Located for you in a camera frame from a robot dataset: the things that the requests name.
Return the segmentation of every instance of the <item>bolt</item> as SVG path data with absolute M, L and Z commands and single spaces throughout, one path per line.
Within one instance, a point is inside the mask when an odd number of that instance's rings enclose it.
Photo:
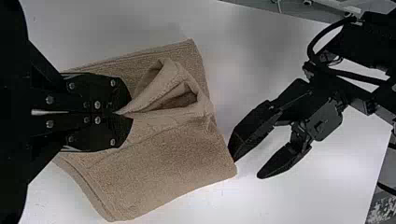
M 96 101 L 95 102 L 95 109 L 100 109 L 100 106 L 101 106 L 100 102 Z
M 70 135 L 68 138 L 67 138 L 67 141 L 69 142 L 69 143 L 72 143 L 72 142 L 74 142 L 74 137 L 73 137 L 73 135 Z
M 73 90 L 76 87 L 76 84 L 74 82 L 69 83 L 69 89 Z
M 52 105 L 53 104 L 53 97 L 52 96 L 47 96 L 46 102 L 47 102 L 47 105 Z
M 114 147 L 116 145 L 116 139 L 114 139 L 114 138 L 111 139 L 110 140 L 110 145 Z
M 53 120 L 47 120 L 46 126 L 47 126 L 48 129 L 53 128 Z
M 95 124 L 100 124 L 102 120 L 100 119 L 100 117 L 96 117 L 95 118 Z

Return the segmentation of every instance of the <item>white table surface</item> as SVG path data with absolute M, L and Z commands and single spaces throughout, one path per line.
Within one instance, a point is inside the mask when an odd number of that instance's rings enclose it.
M 201 51 L 219 129 L 238 121 L 295 78 L 306 46 L 326 24 L 216 0 L 22 0 L 30 39 L 63 70 L 193 38 Z M 390 126 L 352 108 L 333 135 L 291 171 L 256 173 L 290 138 L 275 130 L 237 163 L 237 177 L 182 196 L 124 223 L 362 224 Z M 106 223 L 53 163 L 31 183 L 21 223 Z

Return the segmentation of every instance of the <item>robotic hand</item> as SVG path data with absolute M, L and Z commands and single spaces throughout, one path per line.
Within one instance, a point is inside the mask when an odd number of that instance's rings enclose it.
M 331 30 L 342 31 L 318 53 L 313 47 Z M 274 101 L 253 109 L 233 130 L 229 149 L 238 161 L 256 147 L 276 126 L 290 125 L 290 141 L 258 172 L 264 179 L 288 171 L 311 149 L 337 129 L 342 112 L 351 105 L 361 113 L 378 115 L 388 124 L 396 123 L 396 9 L 388 15 L 365 12 L 361 19 L 346 18 L 330 25 L 308 46 L 309 61 L 303 66 L 309 80 L 296 79 Z M 331 69 L 343 59 L 385 71 L 388 80 Z M 374 92 L 363 90 L 340 77 L 371 83 Z M 396 128 L 391 142 L 396 139 Z

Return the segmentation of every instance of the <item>folded towel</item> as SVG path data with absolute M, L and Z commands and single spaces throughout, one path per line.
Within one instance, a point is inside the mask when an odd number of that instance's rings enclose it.
M 133 96 L 118 111 L 134 119 L 120 148 L 62 152 L 53 160 L 107 221 L 140 217 L 236 174 L 217 130 L 202 58 L 192 40 L 71 71 L 120 77 Z

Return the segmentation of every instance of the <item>cable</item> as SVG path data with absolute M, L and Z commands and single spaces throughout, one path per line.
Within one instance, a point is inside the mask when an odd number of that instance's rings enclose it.
M 277 10 L 279 11 L 280 14 L 283 14 L 282 12 L 282 6 L 280 5 L 280 2 L 282 0 L 271 0 L 272 3 L 277 4 Z
M 387 193 L 389 193 L 389 194 L 391 194 L 391 195 L 393 195 L 393 196 L 396 196 L 396 189 L 393 189 L 393 188 L 391 188 L 391 187 L 388 187 L 388 186 L 382 184 L 381 182 L 377 182 L 376 185 L 377 185 L 380 189 L 384 190 L 385 192 L 387 192 Z
M 283 12 L 282 12 L 282 6 L 280 5 L 280 2 L 281 2 L 282 0 L 277 0 L 277 10 L 279 11 L 279 13 L 280 14 L 283 14 Z
M 331 24 L 330 26 L 328 26 L 324 30 L 322 30 L 317 36 L 315 36 L 315 38 L 311 41 L 311 43 L 309 43 L 308 48 L 306 50 L 308 58 L 310 61 L 312 61 L 315 64 L 316 67 L 319 67 L 321 70 L 323 70 L 327 73 L 333 73 L 339 77 L 348 77 L 348 78 L 355 79 L 355 80 L 358 80 L 361 82 L 371 83 L 371 84 L 374 84 L 377 86 L 384 85 L 387 82 L 382 79 L 379 79 L 379 78 L 366 77 L 366 76 L 362 76 L 362 75 L 355 74 L 355 73 L 348 72 L 348 71 L 329 68 L 327 65 L 323 64 L 319 60 L 318 56 L 314 52 L 314 46 L 319 42 L 319 40 L 323 36 L 325 36 L 326 34 L 335 30 L 338 27 L 341 27 L 341 26 L 344 26 L 345 24 L 356 22 L 356 21 L 358 21 L 358 19 L 356 17 L 345 18 L 343 20 L 340 20 L 336 23 Z

